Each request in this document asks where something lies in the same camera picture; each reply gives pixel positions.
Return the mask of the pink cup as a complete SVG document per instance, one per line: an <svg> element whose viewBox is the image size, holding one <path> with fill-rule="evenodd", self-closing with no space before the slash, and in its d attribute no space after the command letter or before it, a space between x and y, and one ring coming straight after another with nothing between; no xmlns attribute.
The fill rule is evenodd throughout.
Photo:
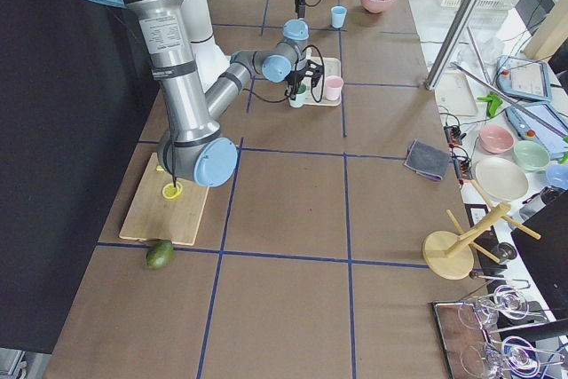
<svg viewBox="0 0 568 379"><path fill-rule="evenodd" d="M343 78L339 75L330 75L324 82L324 96L328 101L336 101L341 97Z"/></svg>

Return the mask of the green cup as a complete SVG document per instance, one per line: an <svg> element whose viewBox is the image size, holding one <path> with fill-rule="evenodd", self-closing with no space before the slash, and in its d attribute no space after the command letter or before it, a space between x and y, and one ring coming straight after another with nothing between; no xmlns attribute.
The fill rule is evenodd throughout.
<svg viewBox="0 0 568 379"><path fill-rule="evenodd" d="M288 98L288 103L293 108L300 108L304 105L306 100L307 88L304 83L301 83L297 92Z"/></svg>

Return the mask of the blue cup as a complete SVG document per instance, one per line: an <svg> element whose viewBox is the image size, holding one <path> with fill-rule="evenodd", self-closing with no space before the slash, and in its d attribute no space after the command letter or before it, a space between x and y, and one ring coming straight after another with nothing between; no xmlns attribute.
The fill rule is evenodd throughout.
<svg viewBox="0 0 568 379"><path fill-rule="evenodd" d="M343 27L347 9L344 6L336 5L330 9L331 13L331 27L335 29L340 29Z"/></svg>

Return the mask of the cream rabbit tray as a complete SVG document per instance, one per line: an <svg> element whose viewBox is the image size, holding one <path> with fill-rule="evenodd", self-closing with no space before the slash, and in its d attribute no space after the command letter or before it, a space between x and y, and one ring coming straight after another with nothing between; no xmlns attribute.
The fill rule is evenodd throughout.
<svg viewBox="0 0 568 379"><path fill-rule="evenodd" d="M288 103L291 107L336 107L342 102L341 61L336 58L314 58L308 51L303 79L288 78Z"/></svg>

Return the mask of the white mounting column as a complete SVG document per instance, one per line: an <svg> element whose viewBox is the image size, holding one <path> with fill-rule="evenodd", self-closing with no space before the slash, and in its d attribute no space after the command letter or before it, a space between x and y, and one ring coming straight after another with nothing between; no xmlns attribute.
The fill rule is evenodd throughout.
<svg viewBox="0 0 568 379"><path fill-rule="evenodd" d="M207 91L229 67L229 59L217 45L211 25L208 1L184 0L181 11L201 86L204 91Z"/></svg>

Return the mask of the grey folded cloth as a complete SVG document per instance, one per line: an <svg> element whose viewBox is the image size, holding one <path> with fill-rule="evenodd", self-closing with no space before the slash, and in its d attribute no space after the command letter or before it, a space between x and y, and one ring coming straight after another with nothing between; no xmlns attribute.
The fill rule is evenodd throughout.
<svg viewBox="0 0 568 379"><path fill-rule="evenodd" d="M415 139L407 150L404 165L417 175L433 181L441 181L451 157L447 150L440 150Z"/></svg>

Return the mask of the lemon slice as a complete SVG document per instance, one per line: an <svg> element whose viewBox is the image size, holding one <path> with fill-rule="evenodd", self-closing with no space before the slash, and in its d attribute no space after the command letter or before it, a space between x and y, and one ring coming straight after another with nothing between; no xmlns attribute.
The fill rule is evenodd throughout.
<svg viewBox="0 0 568 379"><path fill-rule="evenodd" d="M162 197L166 200L173 200L181 195L183 192L183 186L181 183L177 182L174 184L173 182L166 184L162 188Z"/></svg>

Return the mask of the pink ceramic bowl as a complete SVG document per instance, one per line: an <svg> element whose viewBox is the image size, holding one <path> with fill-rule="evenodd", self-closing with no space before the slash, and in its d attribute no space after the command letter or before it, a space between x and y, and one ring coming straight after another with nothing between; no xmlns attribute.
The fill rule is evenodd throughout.
<svg viewBox="0 0 568 379"><path fill-rule="evenodd" d="M506 153L515 144L513 136L506 129L494 124L487 124L480 130L479 142L491 154Z"/></svg>

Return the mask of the cream plate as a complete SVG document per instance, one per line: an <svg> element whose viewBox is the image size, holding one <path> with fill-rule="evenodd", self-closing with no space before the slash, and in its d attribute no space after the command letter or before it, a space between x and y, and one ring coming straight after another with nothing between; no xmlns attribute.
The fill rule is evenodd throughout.
<svg viewBox="0 0 568 379"><path fill-rule="evenodd" d="M480 187L499 201L514 201L529 189L527 176L515 163L503 158L484 158L474 167L474 176Z"/></svg>

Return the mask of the wooden mug tree stand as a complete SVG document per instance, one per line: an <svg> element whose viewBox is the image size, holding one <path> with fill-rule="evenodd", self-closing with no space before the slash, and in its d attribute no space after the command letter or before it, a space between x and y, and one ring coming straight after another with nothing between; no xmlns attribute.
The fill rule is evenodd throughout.
<svg viewBox="0 0 568 379"><path fill-rule="evenodd" d="M518 223L507 215L511 209L511 206L507 202L500 202L497 206L493 206L488 194L481 188L477 181L471 180L470 183L479 192L486 205L490 208L490 211L465 232L454 217L452 211L448 209L446 214L453 221L458 233L436 231L430 233L422 244L422 256L428 267L438 276L449 280L461 280L469 275L474 267L474 255L471 249L475 249L484 254L496 264L500 262L500 259L496 255L475 243L477 237L485 231L488 231L490 227L495 225L500 219L514 225L536 240L541 238L540 233Z"/></svg>

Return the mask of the green ceramic bowl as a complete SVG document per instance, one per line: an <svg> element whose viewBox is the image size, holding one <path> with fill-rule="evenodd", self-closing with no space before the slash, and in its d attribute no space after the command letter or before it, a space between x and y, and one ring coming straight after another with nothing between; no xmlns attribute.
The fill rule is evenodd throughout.
<svg viewBox="0 0 568 379"><path fill-rule="evenodd" d="M543 170L550 162L547 149L530 140L516 142L513 147L513 159L516 165L525 171Z"/></svg>

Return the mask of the green avocado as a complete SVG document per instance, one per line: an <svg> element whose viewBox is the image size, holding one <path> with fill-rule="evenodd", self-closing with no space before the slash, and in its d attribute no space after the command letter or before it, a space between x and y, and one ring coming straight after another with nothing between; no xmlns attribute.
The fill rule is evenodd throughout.
<svg viewBox="0 0 568 379"><path fill-rule="evenodd" d="M146 252L146 266L152 270L167 266L174 254L171 241L158 241Z"/></svg>

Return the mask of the blue ceramic bowl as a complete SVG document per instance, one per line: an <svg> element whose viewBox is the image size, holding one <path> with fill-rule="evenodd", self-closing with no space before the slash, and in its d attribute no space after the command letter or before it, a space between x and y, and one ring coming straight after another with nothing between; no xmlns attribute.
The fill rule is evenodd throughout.
<svg viewBox="0 0 568 379"><path fill-rule="evenodd" d="M568 166L563 164L551 164L545 169L545 179L548 186L554 186L563 190L568 189Z"/></svg>

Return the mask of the wine glass upper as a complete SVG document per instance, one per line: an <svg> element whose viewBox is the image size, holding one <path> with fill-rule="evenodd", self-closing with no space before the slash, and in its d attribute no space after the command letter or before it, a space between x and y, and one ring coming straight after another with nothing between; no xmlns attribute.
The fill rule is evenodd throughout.
<svg viewBox="0 0 568 379"><path fill-rule="evenodd" d="M458 307L458 319L470 329L489 330L497 325L500 317L521 325L524 320L544 322L547 315L533 312L524 293L508 285L498 286L493 293L464 299Z"/></svg>

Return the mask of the aluminium frame post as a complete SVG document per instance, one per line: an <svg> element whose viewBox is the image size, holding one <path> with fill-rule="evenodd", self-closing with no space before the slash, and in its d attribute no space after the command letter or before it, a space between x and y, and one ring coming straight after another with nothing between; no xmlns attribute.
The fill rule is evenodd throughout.
<svg viewBox="0 0 568 379"><path fill-rule="evenodd" d="M454 20L444 39L433 66L424 82L427 90L435 90L442 74L446 70L454 50L460 40L464 28L469 23L469 18L477 6L479 0L461 0L461 4L454 15Z"/></svg>

